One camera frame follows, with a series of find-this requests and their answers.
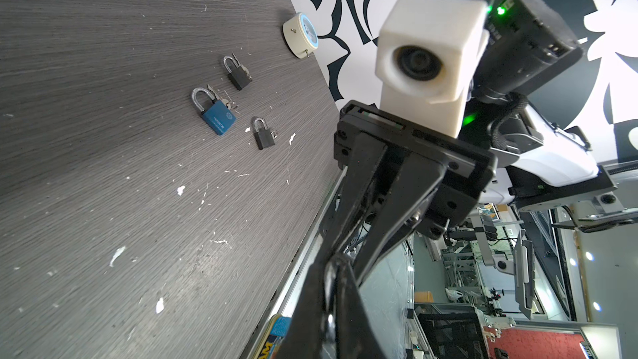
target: white paint speck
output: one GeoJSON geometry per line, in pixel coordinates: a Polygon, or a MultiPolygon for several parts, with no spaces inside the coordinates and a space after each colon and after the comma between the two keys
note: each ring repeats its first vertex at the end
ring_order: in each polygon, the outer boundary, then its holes
{"type": "Polygon", "coordinates": [[[113,267],[113,262],[117,259],[118,256],[122,255],[125,249],[126,249],[126,246],[118,248],[116,250],[116,253],[113,254],[113,258],[111,258],[111,262],[108,264],[108,266],[113,267]]]}
{"type": "Polygon", "coordinates": [[[160,313],[164,310],[164,298],[160,298],[157,304],[155,305],[155,313],[160,313]]]}

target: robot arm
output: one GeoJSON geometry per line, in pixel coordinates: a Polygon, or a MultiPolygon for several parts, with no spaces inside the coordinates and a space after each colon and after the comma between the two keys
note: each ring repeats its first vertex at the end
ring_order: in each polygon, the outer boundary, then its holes
{"type": "MultiPolygon", "coordinates": [[[[494,178],[497,154],[486,148],[494,139],[501,141],[498,126],[524,102],[524,95],[510,92],[545,75],[550,65],[574,50],[560,39],[547,42],[558,37],[554,23],[549,23],[552,28],[537,23],[532,28],[535,35],[525,41],[533,44],[515,51],[518,57],[512,58],[512,47],[520,46],[516,39],[529,34],[503,39],[500,24],[511,29],[512,23],[490,18],[518,14],[524,22],[515,27],[522,30],[539,20],[528,16],[542,6],[520,6],[519,11],[517,4],[524,0],[497,0],[496,12],[490,12],[492,1],[398,0],[390,12],[378,40],[380,109],[351,101],[341,110],[334,136],[334,158],[348,166],[341,201],[327,220],[330,225],[322,227],[327,230],[322,246],[308,269],[277,359],[318,359],[325,344],[336,345],[339,359],[383,357],[358,287],[379,259],[415,230],[436,240],[448,225],[467,218],[494,178]],[[494,59],[508,72],[499,73],[494,59]],[[514,64],[519,68],[513,74],[514,64]],[[457,139],[459,131],[465,135],[462,126],[473,76],[480,83],[471,93],[489,111],[473,115],[480,133],[457,139]],[[372,213],[370,232],[352,260],[345,255],[348,242],[372,213]]],[[[515,154],[520,151],[516,146],[516,141],[505,139],[500,150],[509,152],[512,147],[515,154]]],[[[528,272],[533,253],[522,238],[517,246],[516,264],[504,262],[503,270],[511,272],[515,265],[517,280],[533,291],[528,272]]],[[[502,258],[493,262],[498,266],[502,258]]],[[[531,307],[525,299],[522,305],[531,307]]]]}

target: gray wood grain surface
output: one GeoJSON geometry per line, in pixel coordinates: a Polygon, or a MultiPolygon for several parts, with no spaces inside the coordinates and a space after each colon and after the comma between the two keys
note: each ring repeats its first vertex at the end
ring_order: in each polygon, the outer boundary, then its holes
{"type": "Polygon", "coordinates": [[[338,173],[338,111],[281,34],[290,0],[0,14],[0,358],[237,357],[338,173]],[[190,103],[207,83],[240,104],[224,136],[190,103]]]}

